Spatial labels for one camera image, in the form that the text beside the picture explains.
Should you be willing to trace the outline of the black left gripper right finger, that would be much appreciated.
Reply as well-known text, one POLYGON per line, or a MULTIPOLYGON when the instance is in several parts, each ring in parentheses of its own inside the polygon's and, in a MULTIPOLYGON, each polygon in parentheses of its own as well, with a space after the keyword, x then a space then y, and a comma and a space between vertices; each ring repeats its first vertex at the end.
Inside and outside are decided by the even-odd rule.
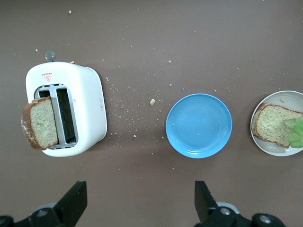
POLYGON ((197 227, 251 227, 232 204, 216 202, 204 181, 195 181, 195 209, 199 218, 197 227))

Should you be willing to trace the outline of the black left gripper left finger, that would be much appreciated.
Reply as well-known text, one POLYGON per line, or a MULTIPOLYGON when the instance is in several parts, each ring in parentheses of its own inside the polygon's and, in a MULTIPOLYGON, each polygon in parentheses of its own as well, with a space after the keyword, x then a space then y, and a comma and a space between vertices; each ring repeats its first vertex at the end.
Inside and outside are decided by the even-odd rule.
POLYGON ((53 206, 40 208, 15 227, 74 227, 87 207, 87 183, 77 181, 53 206))

